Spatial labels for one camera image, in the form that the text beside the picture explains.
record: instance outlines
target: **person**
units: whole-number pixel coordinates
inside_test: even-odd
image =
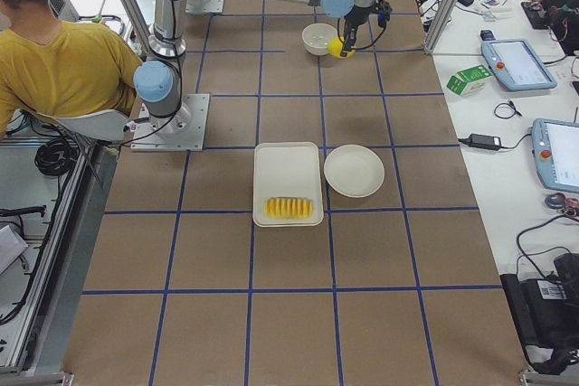
[[[0,140],[17,109],[49,122],[39,114],[129,114],[141,60],[106,25],[59,20],[48,0],[0,0],[0,13]]]
[[[562,14],[563,5],[576,8],[579,0],[535,0],[543,6],[550,18],[551,28],[567,55],[579,50],[579,16],[577,14]]]

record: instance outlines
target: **white plate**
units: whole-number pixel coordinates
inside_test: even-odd
[[[336,192],[364,198],[384,182],[384,165],[374,151],[360,145],[344,145],[329,153],[324,175]]]
[[[270,198],[310,199],[308,219],[272,219],[264,211]],[[318,147],[311,142],[259,144],[253,169],[253,221],[258,226],[315,226],[324,219]]]

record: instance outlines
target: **white paper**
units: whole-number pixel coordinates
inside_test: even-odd
[[[12,231],[10,225],[0,229],[0,273],[3,273],[17,259],[28,245]]]

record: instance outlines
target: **white tray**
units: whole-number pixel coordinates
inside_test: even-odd
[[[270,198],[310,199],[308,219],[272,219],[263,207]],[[315,226],[324,219],[318,147],[311,142],[259,144],[253,170],[253,221],[258,226]]]

